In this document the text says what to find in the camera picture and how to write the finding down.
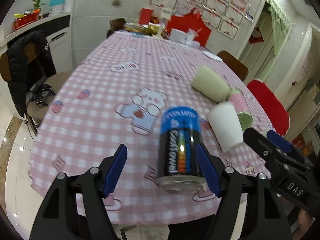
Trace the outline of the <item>person's hand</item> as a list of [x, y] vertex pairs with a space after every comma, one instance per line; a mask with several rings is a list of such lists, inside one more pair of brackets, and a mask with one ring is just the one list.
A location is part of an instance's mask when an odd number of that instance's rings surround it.
[[303, 209], [300, 210], [298, 214], [299, 229], [297, 231], [297, 239], [301, 239], [306, 234], [310, 226], [312, 226], [314, 220], [315, 219], [310, 213]]

